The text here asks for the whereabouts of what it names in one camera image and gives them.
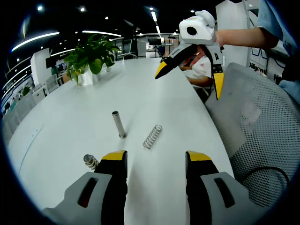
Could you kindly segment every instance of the person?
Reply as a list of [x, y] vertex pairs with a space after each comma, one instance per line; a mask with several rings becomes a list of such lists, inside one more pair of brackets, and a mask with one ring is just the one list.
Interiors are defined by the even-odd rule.
[[197, 46], [195, 58], [188, 58], [180, 69], [184, 72], [188, 81], [195, 86], [205, 88], [212, 83], [210, 60], [200, 45]]
[[216, 42], [223, 45], [238, 45], [268, 49], [276, 47], [279, 40], [290, 55], [282, 73], [279, 86], [300, 105], [300, 77], [295, 66], [299, 63], [299, 31], [295, 26], [297, 7], [291, 1], [260, 0], [259, 27], [246, 30], [220, 30]]

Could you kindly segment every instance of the white shirt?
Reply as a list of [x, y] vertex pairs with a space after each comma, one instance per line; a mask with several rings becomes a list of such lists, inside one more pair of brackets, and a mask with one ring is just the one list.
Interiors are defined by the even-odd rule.
[[199, 79], [205, 76], [211, 78], [209, 58], [204, 55], [192, 66], [192, 69], [185, 70], [183, 73], [185, 76], [193, 79]]

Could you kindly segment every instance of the black cable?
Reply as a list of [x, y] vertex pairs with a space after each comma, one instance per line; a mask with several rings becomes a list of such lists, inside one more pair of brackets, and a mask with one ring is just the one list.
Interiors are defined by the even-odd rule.
[[245, 176], [244, 180], [242, 180], [241, 183], [243, 183], [251, 174], [253, 174], [253, 173], [255, 173], [255, 172], [259, 171], [259, 170], [276, 170], [276, 171], [280, 172], [285, 177], [286, 184], [289, 187], [289, 185], [290, 185], [289, 177], [287, 176], [287, 174], [282, 169], [280, 169], [278, 167], [275, 167], [275, 166], [258, 167], [256, 169], [250, 171], [250, 173], [248, 173], [247, 176]]

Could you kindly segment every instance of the white table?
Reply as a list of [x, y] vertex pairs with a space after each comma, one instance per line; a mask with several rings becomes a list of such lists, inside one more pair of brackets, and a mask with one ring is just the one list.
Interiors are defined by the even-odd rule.
[[[118, 61], [88, 87], [67, 82], [24, 118], [8, 151], [16, 165], [29, 146], [19, 176], [38, 208], [55, 207], [65, 189], [90, 171], [85, 154], [100, 160], [109, 152], [128, 151], [128, 225], [189, 224], [187, 150], [207, 154], [220, 172], [233, 176], [217, 129], [193, 87], [179, 68], [155, 80], [159, 61]], [[118, 136], [115, 110], [128, 134], [125, 139]], [[145, 149], [143, 141], [156, 124], [163, 131], [151, 150]]]

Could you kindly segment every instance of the small metal spring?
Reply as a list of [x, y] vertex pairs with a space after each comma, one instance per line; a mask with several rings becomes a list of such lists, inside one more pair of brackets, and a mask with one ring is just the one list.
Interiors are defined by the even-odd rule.
[[163, 127], [161, 125], [155, 125], [155, 127], [152, 129], [152, 131], [144, 141], [143, 146], [147, 149], [150, 149], [162, 130]]
[[84, 163], [91, 168], [91, 170], [95, 170], [99, 162], [93, 155], [85, 155], [83, 157]]

